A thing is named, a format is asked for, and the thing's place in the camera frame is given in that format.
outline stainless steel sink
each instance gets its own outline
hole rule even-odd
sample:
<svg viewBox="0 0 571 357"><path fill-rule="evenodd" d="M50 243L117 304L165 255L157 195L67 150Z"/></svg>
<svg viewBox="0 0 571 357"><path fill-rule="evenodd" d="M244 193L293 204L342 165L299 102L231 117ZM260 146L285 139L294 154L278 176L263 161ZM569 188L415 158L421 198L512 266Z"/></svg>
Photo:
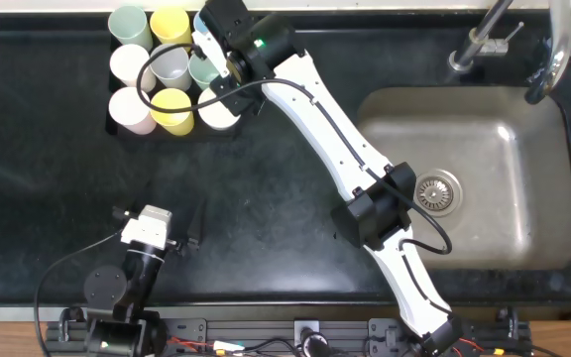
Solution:
<svg viewBox="0 0 571 357"><path fill-rule="evenodd" d="M357 126L392 163L418 175L415 201L453 252L429 268L557 269L571 261L571 166L561 110L512 87L386 88ZM411 211L416 239L441 238Z"/></svg>

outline small robot arm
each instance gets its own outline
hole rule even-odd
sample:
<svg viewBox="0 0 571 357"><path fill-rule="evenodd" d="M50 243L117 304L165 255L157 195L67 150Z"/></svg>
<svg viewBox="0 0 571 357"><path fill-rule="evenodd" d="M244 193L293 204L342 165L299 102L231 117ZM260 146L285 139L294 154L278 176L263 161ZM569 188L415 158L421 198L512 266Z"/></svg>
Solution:
<svg viewBox="0 0 571 357"><path fill-rule="evenodd" d="M412 169L406 163L394 167L363 138L323 84L312 57L287 20L269 15L257 22L241 0L209 0L200 17L209 33L194 33L193 38L218 68L220 76L210 85L216 94L277 78L294 82L313 95L310 100L295 87L269 82L222 102L238 115L259 110L268 99L296 125L330 171L345 201L332 211L339 232L375 259L398 300L402 320L425 352L435 356L446 351L462 336L461 321L437 293L416 247L402 244L412 239L410 207L383 187L390 184L412 197L416 180Z"/></svg>

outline chrome faucet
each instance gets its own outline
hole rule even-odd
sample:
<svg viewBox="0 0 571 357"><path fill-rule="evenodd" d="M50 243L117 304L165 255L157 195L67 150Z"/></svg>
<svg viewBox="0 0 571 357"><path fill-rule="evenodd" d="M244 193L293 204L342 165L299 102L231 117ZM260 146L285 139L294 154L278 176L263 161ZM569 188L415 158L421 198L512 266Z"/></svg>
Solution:
<svg viewBox="0 0 571 357"><path fill-rule="evenodd" d="M513 0L498 0L488 11L477 28L472 29L459 51L454 51L448 63L457 72L467 72L473 66L475 56L485 56L484 48L489 47L489 35L495 24L504 15ZM541 101L558 83L565 71L571 54L571 9L569 0L548 0L550 21L552 23L552 50L549 61L535 77L525 94L525 101L536 104ZM510 34L506 40L497 40L499 55L508 51L508 40L522 27L522 24Z"/></svg>

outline drain strainer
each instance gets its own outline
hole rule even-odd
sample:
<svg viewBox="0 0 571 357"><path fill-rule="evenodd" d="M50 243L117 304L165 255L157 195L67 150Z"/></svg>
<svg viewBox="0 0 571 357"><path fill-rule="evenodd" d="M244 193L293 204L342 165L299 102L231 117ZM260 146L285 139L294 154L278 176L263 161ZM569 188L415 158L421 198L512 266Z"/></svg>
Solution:
<svg viewBox="0 0 571 357"><path fill-rule="evenodd" d="M430 210L442 210L453 202L453 188L441 178L426 178L417 188L417 199Z"/></svg>
<svg viewBox="0 0 571 357"><path fill-rule="evenodd" d="M462 187L451 173L432 169L417 178L415 201L431 215L445 216L462 202Z"/></svg>

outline countertop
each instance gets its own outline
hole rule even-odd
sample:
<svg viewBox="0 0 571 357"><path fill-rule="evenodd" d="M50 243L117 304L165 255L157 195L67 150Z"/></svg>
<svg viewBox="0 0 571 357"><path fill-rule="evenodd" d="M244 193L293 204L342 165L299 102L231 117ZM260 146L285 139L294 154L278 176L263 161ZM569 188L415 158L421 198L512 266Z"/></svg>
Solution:
<svg viewBox="0 0 571 357"><path fill-rule="evenodd" d="M394 303L373 259L335 239L340 202L330 174L282 112L267 104L230 142L133 142L108 135L106 15L0 16L0 304L29 304L56 259L117 229L111 207L136 197L173 213L184 239L207 199L205 235L190 257L169 256L151 304ZM290 15L325 84L356 119L390 86L526 85L546 13L509 13L497 34L526 26L504 58L450 76L446 59L482 16ZM571 146L571 66L552 93ZM84 302L93 267L120 264L115 240L57 268L42 301ZM571 265L558 271L433 270L451 304L571 303Z"/></svg>

